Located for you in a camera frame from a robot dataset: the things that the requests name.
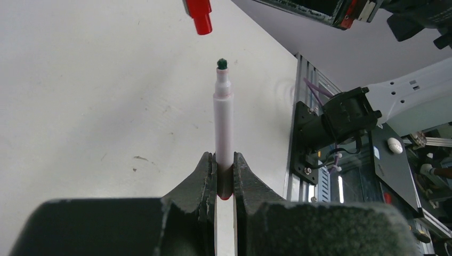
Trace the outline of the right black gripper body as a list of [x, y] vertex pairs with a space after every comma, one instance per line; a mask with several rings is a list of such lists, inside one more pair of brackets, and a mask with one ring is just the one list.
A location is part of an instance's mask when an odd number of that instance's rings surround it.
[[337, 29], [351, 28], [355, 20], [371, 22], [384, 1], [375, 0], [262, 0], [259, 3]]

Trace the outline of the thin white red pen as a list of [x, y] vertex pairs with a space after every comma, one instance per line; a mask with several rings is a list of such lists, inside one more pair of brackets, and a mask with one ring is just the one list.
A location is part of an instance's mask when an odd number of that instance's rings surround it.
[[234, 94], [229, 78], [228, 62], [217, 61], [216, 82], [214, 85], [214, 132], [215, 159], [217, 166], [217, 195], [228, 200], [233, 194], [233, 103]]

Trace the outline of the red pen cap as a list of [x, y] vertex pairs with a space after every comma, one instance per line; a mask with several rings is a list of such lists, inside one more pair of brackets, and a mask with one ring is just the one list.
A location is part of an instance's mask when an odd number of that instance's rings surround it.
[[212, 11], [209, 0], [183, 0], [187, 15], [193, 20], [198, 35], [212, 32], [210, 13]]

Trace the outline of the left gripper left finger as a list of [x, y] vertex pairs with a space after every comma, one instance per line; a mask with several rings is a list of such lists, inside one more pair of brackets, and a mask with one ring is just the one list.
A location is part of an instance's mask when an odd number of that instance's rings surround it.
[[216, 255], [215, 210], [215, 155], [205, 152], [163, 197], [42, 203], [11, 255]]

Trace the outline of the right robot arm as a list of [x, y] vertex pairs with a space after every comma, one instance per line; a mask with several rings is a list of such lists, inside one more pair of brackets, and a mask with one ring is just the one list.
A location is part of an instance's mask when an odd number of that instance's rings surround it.
[[[451, 46], [451, 1], [265, 1], [265, 5], [342, 31], [354, 21], [371, 22], [380, 9], [391, 13], [387, 23], [398, 42], [423, 29], [436, 29], [438, 49]], [[445, 59], [400, 78], [356, 87], [332, 95], [321, 115], [303, 118], [294, 138], [317, 150], [358, 139], [402, 113], [424, 103], [451, 97], [451, 59]]]

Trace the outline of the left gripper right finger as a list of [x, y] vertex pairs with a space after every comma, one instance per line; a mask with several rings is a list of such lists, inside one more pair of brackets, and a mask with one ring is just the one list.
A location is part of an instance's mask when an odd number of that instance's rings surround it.
[[285, 200], [234, 154], [236, 255], [419, 255], [408, 222], [384, 203]]

